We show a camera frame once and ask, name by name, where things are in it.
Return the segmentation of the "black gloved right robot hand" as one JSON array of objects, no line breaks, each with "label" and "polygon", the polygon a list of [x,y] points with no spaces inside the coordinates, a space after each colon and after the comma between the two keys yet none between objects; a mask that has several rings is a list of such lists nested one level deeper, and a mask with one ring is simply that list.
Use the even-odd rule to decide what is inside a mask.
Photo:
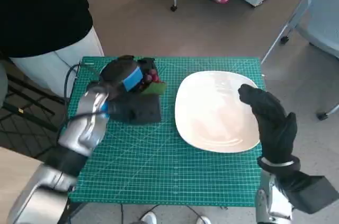
[{"label": "black gloved right robot hand", "polygon": [[239,99],[249,105],[256,117],[262,157],[271,164],[293,160],[293,143],[297,134],[296,114],[286,113],[281,102],[271,93],[243,84]]}]

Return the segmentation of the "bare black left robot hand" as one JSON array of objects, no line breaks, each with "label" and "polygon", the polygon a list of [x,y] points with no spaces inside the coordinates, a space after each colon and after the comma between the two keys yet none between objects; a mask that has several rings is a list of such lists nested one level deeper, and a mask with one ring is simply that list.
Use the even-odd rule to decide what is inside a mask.
[{"label": "bare black left robot hand", "polygon": [[108,88],[111,101],[126,94],[141,93],[152,82],[159,81],[159,76],[155,59],[121,56],[101,70],[100,79]]}]

